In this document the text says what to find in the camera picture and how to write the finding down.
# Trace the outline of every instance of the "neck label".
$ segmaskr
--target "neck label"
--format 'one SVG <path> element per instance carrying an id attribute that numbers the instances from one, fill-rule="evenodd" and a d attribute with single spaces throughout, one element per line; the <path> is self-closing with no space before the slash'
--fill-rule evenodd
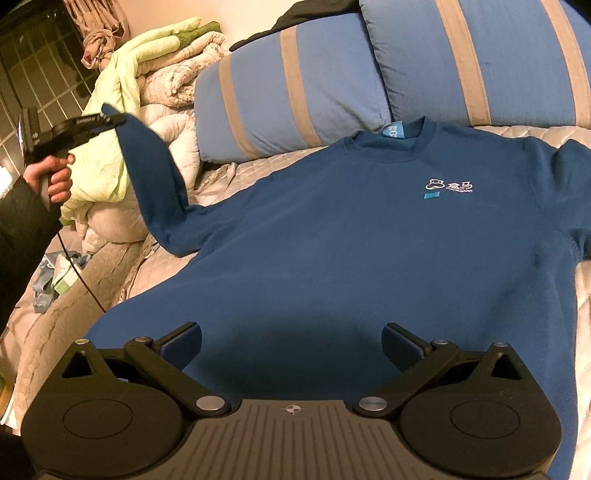
<path id="1" fill-rule="evenodd" d="M 382 135 L 390 138 L 404 138 L 404 127 L 402 126 L 402 122 L 398 121 L 386 125 L 382 130 Z"/>

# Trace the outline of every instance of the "metal screw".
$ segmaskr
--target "metal screw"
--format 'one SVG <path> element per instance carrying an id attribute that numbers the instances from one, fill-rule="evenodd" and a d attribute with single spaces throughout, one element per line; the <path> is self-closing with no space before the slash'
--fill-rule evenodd
<path id="1" fill-rule="evenodd" d="M 367 411 L 380 411 L 388 406 L 388 402 L 381 397 L 364 397 L 359 400 L 359 406 Z"/>
<path id="2" fill-rule="evenodd" d="M 216 411 L 221 410 L 226 401 L 222 397 L 218 397 L 216 395 L 207 395 L 205 397 L 201 397 L 195 402 L 195 405 L 206 411 Z"/>

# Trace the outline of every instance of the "blue pillow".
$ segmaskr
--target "blue pillow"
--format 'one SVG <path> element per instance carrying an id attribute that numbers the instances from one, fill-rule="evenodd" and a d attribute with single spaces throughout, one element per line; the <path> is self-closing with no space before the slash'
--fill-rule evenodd
<path id="1" fill-rule="evenodd" d="M 256 40 L 195 84 L 201 159 L 244 162 L 330 145 L 391 122 L 360 14 L 312 20 Z"/>
<path id="2" fill-rule="evenodd" d="M 591 25 L 558 0 L 361 0 L 395 120 L 591 128 Z"/>

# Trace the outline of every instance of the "cable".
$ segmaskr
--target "cable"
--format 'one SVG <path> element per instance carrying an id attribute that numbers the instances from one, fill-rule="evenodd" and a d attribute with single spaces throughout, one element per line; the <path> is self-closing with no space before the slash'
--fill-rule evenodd
<path id="1" fill-rule="evenodd" d="M 57 233 L 57 237 L 60 240 L 61 243 L 61 248 L 64 251 L 64 253 L 66 254 L 66 258 L 68 259 L 68 262 L 70 262 L 70 265 L 72 266 L 72 268 L 74 269 L 74 271 L 76 272 L 76 275 L 78 275 L 78 278 L 80 279 L 80 281 L 84 284 L 84 286 L 86 287 L 86 290 L 88 290 L 88 293 L 90 293 L 90 295 L 92 295 L 92 298 L 94 298 L 96 304 L 99 306 L 99 308 L 103 311 L 103 313 L 107 313 L 107 311 L 103 308 L 103 306 L 100 304 L 99 299 L 96 298 L 96 295 L 94 293 L 92 293 L 92 290 L 90 289 L 90 287 L 86 284 L 86 282 L 84 281 L 84 278 L 82 278 L 82 275 L 80 275 L 80 272 L 78 272 L 78 269 L 76 268 L 76 266 L 74 265 L 74 262 L 70 256 L 70 254 L 68 253 L 68 250 L 66 249 L 66 246 L 64 245 L 64 241 L 61 239 L 61 235 L 60 232 Z"/>

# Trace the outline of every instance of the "ridged surface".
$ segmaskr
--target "ridged surface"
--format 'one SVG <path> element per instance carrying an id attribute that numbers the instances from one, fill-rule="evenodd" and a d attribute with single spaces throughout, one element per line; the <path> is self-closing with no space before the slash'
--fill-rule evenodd
<path id="1" fill-rule="evenodd" d="M 233 415 L 198 422 L 146 480 L 419 480 L 452 478 L 410 454 L 392 427 L 341 401 L 245 400 Z"/>

